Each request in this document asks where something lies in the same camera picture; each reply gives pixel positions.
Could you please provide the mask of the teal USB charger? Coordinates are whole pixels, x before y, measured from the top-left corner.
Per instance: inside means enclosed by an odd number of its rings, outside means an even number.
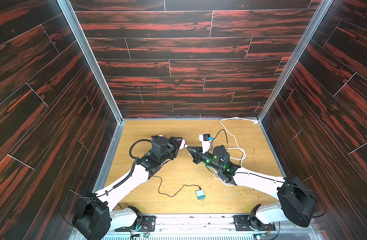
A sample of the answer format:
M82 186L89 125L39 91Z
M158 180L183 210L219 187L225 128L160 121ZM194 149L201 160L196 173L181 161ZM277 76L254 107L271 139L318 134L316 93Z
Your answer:
M196 196L198 198L198 200L202 201L203 199L205 199L205 193L203 190L198 190L196 191Z

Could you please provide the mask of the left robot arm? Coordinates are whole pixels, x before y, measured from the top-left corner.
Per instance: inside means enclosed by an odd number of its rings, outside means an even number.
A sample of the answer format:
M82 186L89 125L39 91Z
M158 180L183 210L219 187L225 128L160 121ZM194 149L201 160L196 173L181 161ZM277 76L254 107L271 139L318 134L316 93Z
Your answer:
M86 193L77 201L72 224L86 239L101 240L109 231L140 227L142 214L137 208L129 206L115 211L114 207L153 177L163 164L174 160L185 145L182 137L153 136L149 142L151 149L141 158L133 158L129 172L95 193Z

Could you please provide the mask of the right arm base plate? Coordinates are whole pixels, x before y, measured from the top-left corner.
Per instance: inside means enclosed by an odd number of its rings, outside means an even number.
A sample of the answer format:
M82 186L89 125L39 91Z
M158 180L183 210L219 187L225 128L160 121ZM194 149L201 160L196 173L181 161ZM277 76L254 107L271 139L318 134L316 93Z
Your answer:
M233 215L234 226L238 232L246 231L261 231L270 232L275 231L274 224L263 224L256 217L250 218L249 215Z

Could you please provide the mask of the pink earbud case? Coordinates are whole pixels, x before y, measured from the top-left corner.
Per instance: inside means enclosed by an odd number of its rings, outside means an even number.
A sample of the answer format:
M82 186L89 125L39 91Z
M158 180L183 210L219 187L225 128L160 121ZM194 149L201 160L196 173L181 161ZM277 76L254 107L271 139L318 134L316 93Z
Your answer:
M184 147L185 147L185 140L182 139L179 149L182 150Z

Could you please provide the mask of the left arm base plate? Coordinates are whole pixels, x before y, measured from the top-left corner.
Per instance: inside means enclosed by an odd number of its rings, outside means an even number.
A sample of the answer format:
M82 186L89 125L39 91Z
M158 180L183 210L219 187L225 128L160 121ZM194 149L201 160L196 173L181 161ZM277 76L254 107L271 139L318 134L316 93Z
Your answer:
M135 219L135 222L130 227L122 227L115 229L115 232L154 232L156 216L141 215Z

